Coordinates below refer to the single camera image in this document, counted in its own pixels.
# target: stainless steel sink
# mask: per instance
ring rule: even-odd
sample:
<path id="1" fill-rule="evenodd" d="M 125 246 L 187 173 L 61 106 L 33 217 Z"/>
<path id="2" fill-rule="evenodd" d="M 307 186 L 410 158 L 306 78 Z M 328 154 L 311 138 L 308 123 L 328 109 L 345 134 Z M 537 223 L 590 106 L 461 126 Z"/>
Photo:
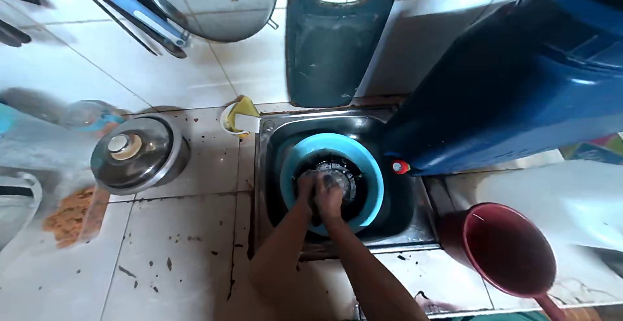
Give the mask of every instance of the stainless steel sink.
<path id="1" fill-rule="evenodd" d="M 432 208 L 421 178 L 397 175 L 391 159 L 381 154 L 379 137 L 394 109 L 361 108 L 264 115 L 255 139 L 255 207 L 252 250 L 287 213 L 279 188 L 279 173 L 288 152 L 302 139 L 317 133 L 339 133 L 354 138 L 374 156 L 383 174 L 385 196 L 376 219 L 357 237 L 373 253 L 439 248 L 431 224 Z M 302 260 L 336 255 L 331 241 L 307 232 Z"/>

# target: red cap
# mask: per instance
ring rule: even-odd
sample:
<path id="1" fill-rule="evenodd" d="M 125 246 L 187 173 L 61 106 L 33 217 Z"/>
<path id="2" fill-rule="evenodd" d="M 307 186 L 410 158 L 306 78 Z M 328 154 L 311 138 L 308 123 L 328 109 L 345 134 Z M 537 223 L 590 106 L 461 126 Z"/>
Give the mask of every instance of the red cap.
<path id="1" fill-rule="evenodd" d="M 411 170 L 411 166 L 401 159 L 396 159 L 391 164 L 392 170 L 396 174 L 404 174 L 407 171 Z"/>

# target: dark blue cutting board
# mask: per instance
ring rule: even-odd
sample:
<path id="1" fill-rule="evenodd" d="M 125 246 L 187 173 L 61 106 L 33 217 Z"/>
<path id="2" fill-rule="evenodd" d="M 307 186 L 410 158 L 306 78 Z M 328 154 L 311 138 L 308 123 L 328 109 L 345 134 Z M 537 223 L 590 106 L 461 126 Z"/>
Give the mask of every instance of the dark blue cutting board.
<path id="1" fill-rule="evenodd" d="M 368 69 L 394 0 L 288 0 L 285 52 L 295 106 L 348 105 Z"/>

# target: yellow sponge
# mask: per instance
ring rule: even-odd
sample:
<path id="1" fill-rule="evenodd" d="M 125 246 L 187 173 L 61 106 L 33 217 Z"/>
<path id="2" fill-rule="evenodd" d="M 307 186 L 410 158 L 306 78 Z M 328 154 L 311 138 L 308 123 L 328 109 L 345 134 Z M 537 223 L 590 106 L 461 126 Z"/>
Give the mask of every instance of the yellow sponge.
<path id="1" fill-rule="evenodd" d="M 249 97 L 243 96 L 240 102 L 236 106 L 232 108 L 227 116 L 227 121 L 232 126 L 232 132 L 239 133 L 242 130 L 236 129 L 236 124 L 234 123 L 236 120 L 236 114 L 250 115 L 252 117 L 260 117 L 260 112 L 257 111 L 257 108 L 253 104 L 253 101 Z"/>

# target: forearm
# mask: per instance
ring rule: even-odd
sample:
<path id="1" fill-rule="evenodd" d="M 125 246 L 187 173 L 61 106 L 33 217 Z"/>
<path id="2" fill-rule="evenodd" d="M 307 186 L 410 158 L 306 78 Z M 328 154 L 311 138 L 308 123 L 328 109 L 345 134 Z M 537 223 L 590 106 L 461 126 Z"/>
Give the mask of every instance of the forearm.
<path id="1" fill-rule="evenodd" d="M 409 291 L 374 257 L 341 219 L 324 223 L 366 318 L 427 320 Z"/>
<path id="2" fill-rule="evenodd" d="M 310 218 L 307 203 L 297 201 L 255 253 L 249 276 L 258 291 L 270 293 L 274 284 L 287 282 L 289 272 L 296 271 Z"/>

